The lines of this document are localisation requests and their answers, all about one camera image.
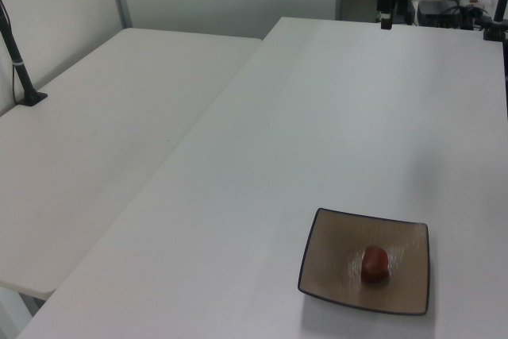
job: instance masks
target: pole base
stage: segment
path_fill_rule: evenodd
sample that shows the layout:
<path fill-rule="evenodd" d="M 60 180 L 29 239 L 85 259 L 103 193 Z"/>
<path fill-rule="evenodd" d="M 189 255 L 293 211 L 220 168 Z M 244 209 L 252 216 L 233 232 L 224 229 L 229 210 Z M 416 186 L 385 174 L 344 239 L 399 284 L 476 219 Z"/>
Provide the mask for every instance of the pole base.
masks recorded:
<path fill-rule="evenodd" d="M 37 95 L 38 97 L 36 99 L 30 99 L 27 101 L 26 98 L 23 98 L 21 101 L 18 101 L 17 104 L 23 106 L 35 106 L 37 103 L 48 97 L 48 95 L 45 93 L 37 92 Z"/>

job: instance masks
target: black cable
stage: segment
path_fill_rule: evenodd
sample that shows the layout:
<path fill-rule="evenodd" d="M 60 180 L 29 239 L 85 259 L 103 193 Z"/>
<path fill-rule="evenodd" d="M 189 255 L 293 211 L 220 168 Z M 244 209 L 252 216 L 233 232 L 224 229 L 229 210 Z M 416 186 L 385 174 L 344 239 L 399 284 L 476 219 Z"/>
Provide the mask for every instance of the black cable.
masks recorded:
<path fill-rule="evenodd" d="M 14 105 L 17 105 L 16 92 L 14 91 L 14 64 L 13 64 L 13 100 L 14 100 Z"/>
<path fill-rule="evenodd" d="M 7 23 L 10 25 L 9 13 L 7 12 L 7 8 L 3 5 L 3 1 L 2 0 L 0 0 L 0 6 L 2 7 L 3 13 L 6 15 Z"/>
<path fill-rule="evenodd" d="M 446 9 L 446 10 L 444 10 L 443 12 L 439 13 L 437 16 L 441 16 L 441 15 L 443 15 L 443 14 L 445 14 L 445 13 L 447 13 L 447 12 L 451 11 L 451 10 L 455 10 L 455 12 L 456 12 L 459 8 L 460 8 L 460 6 L 453 6 L 453 7 L 447 8 L 447 9 Z"/>
<path fill-rule="evenodd" d="M 6 15 L 6 19 L 7 19 L 7 24 L 9 24 L 9 27 L 11 26 L 10 24 L 10 17 L 9 17 L 9 13 L 7 12 L 7 8 L 4 6 L 3 4 L 3 0 L 0 0 L 0 6 L 2 7 L 2 12 Z M 13 64 L 13 80 L 12 80 L 12 87 L 13 87 L 13 100 L 14 100 L 14 105 L 17 105 L 17 99 L 16 99 L 16 91 L 14 90 L 14 64 Z"/>

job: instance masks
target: square plate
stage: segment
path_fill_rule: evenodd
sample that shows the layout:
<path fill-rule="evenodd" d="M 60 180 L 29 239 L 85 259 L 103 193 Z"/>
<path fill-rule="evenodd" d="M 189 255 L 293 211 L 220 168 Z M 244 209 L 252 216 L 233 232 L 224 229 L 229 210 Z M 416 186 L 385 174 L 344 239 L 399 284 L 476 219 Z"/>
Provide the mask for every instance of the square plate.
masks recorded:
<path fill-rule="evenodd" d="M 388 276 L 378 283 L 360 278 L 364 250 L 383 248 Z M 429 230 L 400 222 L 334 210 L 317 210 L 298 289 L 339 305 L 387 314 L 424 315 L 429 305 Z"/>

